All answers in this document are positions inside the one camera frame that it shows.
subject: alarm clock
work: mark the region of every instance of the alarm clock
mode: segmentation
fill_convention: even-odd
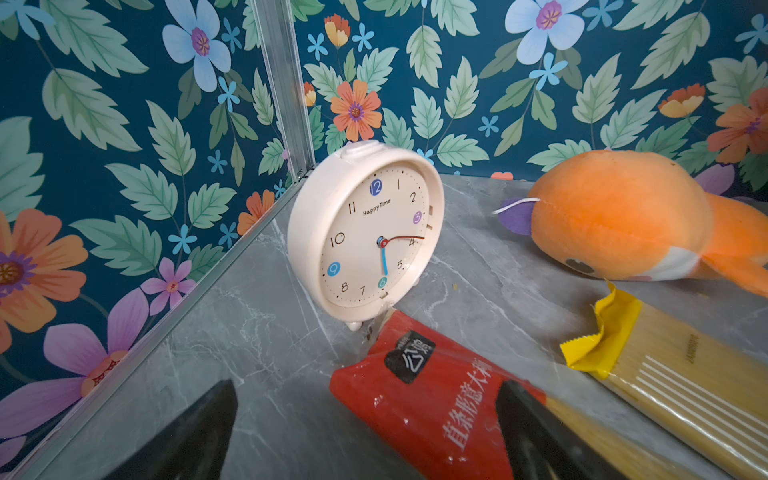
[[[288,259],[314,302],[355,331],[429,263],[445,212],[440,176],[420,155],[371,140],[348,143],[303,182]]]

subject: plush toy body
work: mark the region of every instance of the plush toy body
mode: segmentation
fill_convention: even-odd
[[[609,280],[722,276],[768,297],[768,217],[706,193],[666,157],[587,152],[530,195],[538,200],[502,211],[502,223],[574,270]]]

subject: wallpaper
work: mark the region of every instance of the wallpaper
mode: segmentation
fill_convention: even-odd
[[[441,173],[536,180],[631,149],[768,198],[764,2],[293,4],[318,159],[375,138]]]
[[[290,177],[248,2],[10,0],[0,21],[7,472]]]

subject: gray marble surface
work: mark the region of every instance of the gray marble surface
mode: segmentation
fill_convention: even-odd
[[[702,478],[717,467],[568,369],[558,344],[594,332],[600,280],[565,270],[488,215],[530,184],[444,177],[442,235],[420,283],[397,305],[549,394]],[[319,311],[286,258],[290,206],[72,439],[41,476],[101,478],[216,381],[240,403],[222,478],[421,478],[337,402],[330,376],[364,353]],[[768,362],[768,300],[727,282],[622,283],[711,336]]]

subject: green leaf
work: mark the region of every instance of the green leaf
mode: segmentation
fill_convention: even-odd
[[[136,202],[131,206],[146,212],[146,218],[165,220],[174,215],[179,193],[176,185],[168,184],[163,172],[154,173],[144,164],[139,165],[140,169],[126,164],[109,164],[105,167],[125,186],[120,194]]]
[[[326,145],[328,146],[328,155],[339,150],[346,142],[346,133],[339,131],[336,125],[331,124],[326,132]]]
[[[434,97],[427,98],[427,95],[421,88],[413,88],[414,105],[411,106],[413,112],[413,127],[416,133],[423,138],[432,138],[442,130],[442,113],[437,106]]]
[[[693,175],[709,164],[713,164],[719,152],[710,151],[706,140],[692,144],[688,150],[681,151],[675,161],[689,174]]]
[[[245,0],[243,9],[243,30],[245,31],[245,45],[243,50],[251,51],[253,47],[261,48],[261,31],[253,13],[253,0]]]
[[[565,144],[549,144],[547,150],[539,152],[529,158],[528,163],[541,165],[541,171],[546,172],[557,167],[569,158],[591,150],[589,143],[586,141],[582,140],[579,143],[576,143],[569,139],[565,141]]]
[[[101,85],[76,71],[51,70],[43,84],[43,105],[51,118],[64,118],[69,133],[80,140],[82,134],[95,146],[107,150],[107,144],[125,151],[139,151],[123,125],[128,120],[112,107],[107,95],[96,91]]]
[[[106,266],[127,276],[143,275],[154,270],[160,261],[163,248],[158,232],[150,233],[147,225],[139,220],[136,225],[121,215],[114,222],[98,218],[86,218],[71,224],[80,230],[96,247],[91,250],[96,257],[108,259]]]
[[[304,65],[304,68],[312,77],[312,85],[328,103],[331,102],[331,98],[339,96],[337,89],[339,85],[344,83],[344,80],[342,80],[341,75],[336,74],[333,67],[327,67],[326,64],[320,62],[320,65],[308,63]]]
[[[638,140],[634,150],[650,151],[670,159],[674,158],[677,151],[688,142],[688,139],[684,137],[699,118],[684,118],[669,128],[659,127],[648,136],[648,140],[644,138]]]
[[[8,37],[8,40],[15,40],[18,36],[18,19],[16,15],[11,15],[0,22],[0,32]]]
[[[271,125],[275,119],[275,107],[272,105],[272,97],[266,89],[266,84],[261,81],[259,69],[253,71],[253,109],[256,110],[257,120],[262,125]]]
[[[391,17],[398,10],[404,15],[409,8],[416,7],[421,0],[365,0],[363,4],[374,12],[384,12],[385,17]]]
[[[496,151],[493,152],[494,157],[498,157],[499,155],[503,154],[512,145],[517,145],[520,142],[520,139],[523,135],[523,121],[525,120],[525,115],[518,118],[512,124],[504,129],[502,132],[502,141],[498,142],[498,146],[496,147]]]
[[[398,118],[388,108],[382,110],[384,111],[384,124],[382,125],[384,143],[393,147],[413,150],[414,141],[411,139],[411,127],[407,125],[405,118]]]
[[[445,113],[450,118],[464,118],[475,110],[478,77],[472,76],[469,60],[462,57],[456,76],[451,75],[451,86],[445,89]]]
[[[614,107],[621,80],[621,75],[616,75],[618,62],[619,54],[606,60],[595,75],[587,77],[584,90],[576,92],[576,105],[573,107],[576,120],[594,124]]]
[[[739,163],[739,173],[745,182],[750,182],[752,191],[757,192],[768,183],[768,154],[746,154]]]
[[[352,18],[358,22],[360,21],[360,10],[357,8],[357,0],[339,0],[339,3],[346,7]]]
[[[480,78],[488,78],[500,71],[509,71],[518,61],[518,45],[522,38],[512,40],[496,49],[494,59],[491,60],[480,72]]]
[[[491,113],[494,114],[510,107],[519,107],[528,98],[528,93],[530,93],[534,83],[536,80],[533,78],[523,78],[509,85],[507,93],[491,106]]]
[[[357,61],[355,60],[355,49],[351,48],[346,54],[346,60],[344,60],[344,78],[351,83],[355,76],[357,76]]]
[[[149,0],[106,0],[109,5],[112,5],[117,10],[122,10],[120,2],[128,5],[129,7],[136,8],[137,10],[151,10],[154,5]]]
[[[0,212],[9,222],[22,210],[35,208],[42,195],[32,195],[43,184],[45,175],[35,175],[43,165],[43,154],[29,153],[30,117],[11,117],[0,121]]]
[[[200,282],[203,276],[214,268],[222,258],[224,258],[224,247],[214,247],[212,243],[202,249],[195,247],[190,253],[189,261],[192,262],[192,270],[187,278]]]
[[[147,105],[154,122],[154,128],[149,127],[149,133],[156,142],[152,146],[161,157],[160,163],[174,175],[186,175],[197,156],[191,147],[190,135],[184,133],[178,118],[171,120],[165,110],[154,102],[147,100]]]
[[[273,174],[283,168],[283,142],[279,138],[273,138],[266,143],[266,147],[261,151],[261,163],[259,163],[259,175]]]
[[[452,36],[456,32],[474,37],[480,35],[472,13],[477,7],[470,0],[432,0],[432,17],[437,17],[437,24]]]
[[[234,125],[238,137],[247,138],[253,141],[259,140],[259,136],[256,135],[256,132],[250,127],[245,115],[241,115],[234,111],[230,114],[230,118],[232,119],[232,125]]]
[[[240,149],[240,145],[237,144],[235,139],[232,145],[232,154],[230,155],[230,165],[235,170],[235,184],[239,187],[243,183],[243,170],[245,169],[245,157],[243,151]]]
[[[229,129],[227,126],[227,104],[218,104],[218,106],[214,108],[214,111],[210,113],[208,121],[210,122],[208,148],[213,150],[219,144],[219,140],[227,134],[227,130]]]
[[[640,101],[630,100],[621,111],[611,115],[607,125],[600,129],[600,139],[606,147],[616,150],[634,141],[656,115],[656,105],[666,90],[656,90]]]
[[[439,41],[440,37],[434,28],[422,25],[411,34],[406,45],[406,53],[411,55],[409,62],[416,78],[424,77],[424,80],[435,88],[438,86],[437,69],[442,68],[442,49],[438,45]]]
[[[199,105],[200,100],[203,98],[203,92],[200,90],[200,87],[197,86],[197,82],[194,79],[193,69],[194,67],[190,67],[190,69],[179,78],[179,91],[181,92],[178,109],[179,120],[187,118],[194,106]]]
[[[768,63],[757,66],[754,57],[747,55],[742,61],[734,58],[715,58],[710,60],[714,81],[707,84],[713,94],[710,100],[715,102],[715,110],[725,112],[736,104],[750,104],[750,95],[755,90],[768,87]]]
[[[312,131],[312,146],[314,150],[319,150],[323,146],[326,124],[320,117],[320,106],[317,105],[310,111],[310,130]]]
[[[85,0],[40,0],[40,8],[55,20],[45,26],[53,44],[65,55],[72,51],[92,71],[96,71],[96,64],[113,77],[119,77],[120,70],[146,72],[148,67],[123,46],[127,39],[105,25],[109,22],[106,17],[86,6]]]
[[[322,12],[325,5],[317,0],[290,0],[290,6],[293,10],[293,16],[306,22],[308,16]]]
[[[362,64],[357,66],[357,79],[368,84],[368,92],[381,90],[387,75],[392,72],[389,64],[398,50],[397,47],[388,47],[379,52],[378,48],[374,48],[362,58]]]
[[[554,100],[540,90],[533,90],[533,102],[531,103],[531,116],[538,120],[546,128],[554,130],[558,127],[558,119],[555,118]]]
[[[584,86],[584,81],[581,79],[581,70],[578,69],[578,66],[581,64],[581,54],[573,47],[568,50],[558,50],[558,53],[554,56],[554,63],[557,64],[563,60],[567,61],[568,65],[557,72],[556,75],[558,78],[565,80],[569,87],[580,90]]]
[[[656,25],[665,15],[664,20],[669,20],[680,9],[683,0],[632,0],[632,3],[635,6],[614,26],[614,30],[629,30],[642,24],[645,24],[645,30]]]
[[[243,77],[240,76],[235,70],[230,69],[227,73],[223,74],[224,80],[227,81],[227,85],[235,82],[235,95],[242,98],[245,101],[253,102],[253,97],[250,96],[250,92],[245,85],[243,85]]]
[[[710,23],[701,12],[694,12],[675,20],[661,32],[662,36],[651,45],[651,53],[640,63],[643,73],[632,88],[640,88],[661,77],[672,75],[680,64],[688,65],[696,47],[703,47],[710,37]]]
[[[488,160],[488,154],[477,145],[477,140],[466,135],[446,135],[437,147],[437,158],[449,167],[469,167],[473,161]]]
[[[190,222],[200,229],[211,228],[214,222],[221,220],[221,214],[229,210],[227,206],[237,192],[229,187],[203,184],[199,191],[192,192],[187,202]]]

